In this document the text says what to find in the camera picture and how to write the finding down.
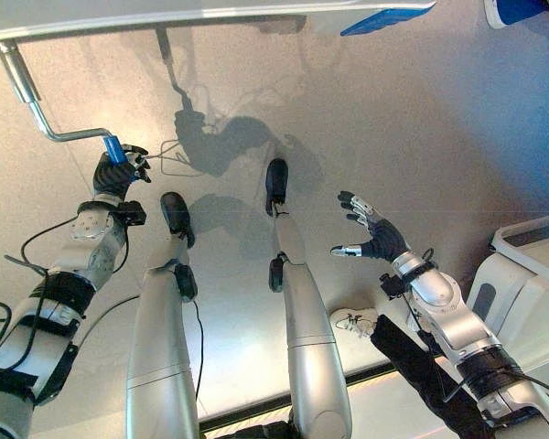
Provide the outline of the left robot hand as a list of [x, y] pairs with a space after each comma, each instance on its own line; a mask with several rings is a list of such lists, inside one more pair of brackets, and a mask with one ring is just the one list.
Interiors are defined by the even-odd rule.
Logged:
[[145, 156], [148, 152], [139, 146], [123, 145], [127, 161], [114, 164], [107, 152], [103, 152], [93, 174], [94, 195], [110, 195], [125, 200], [129, 187], [137, 180], [150, 183], [150, 168]]

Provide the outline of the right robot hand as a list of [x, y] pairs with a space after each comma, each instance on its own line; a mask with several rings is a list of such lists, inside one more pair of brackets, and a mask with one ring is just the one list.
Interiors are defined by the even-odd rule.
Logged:
[[360, 244], [334, 246], [330, 254], [339, 257], [366, 257], [393, 262], [409, 247], [401, 232], [386, 219], [371, 203], [352, 192], [341, 190], [340, 206], [349, 211], [348, 220], [359, 223], [371, 238]]

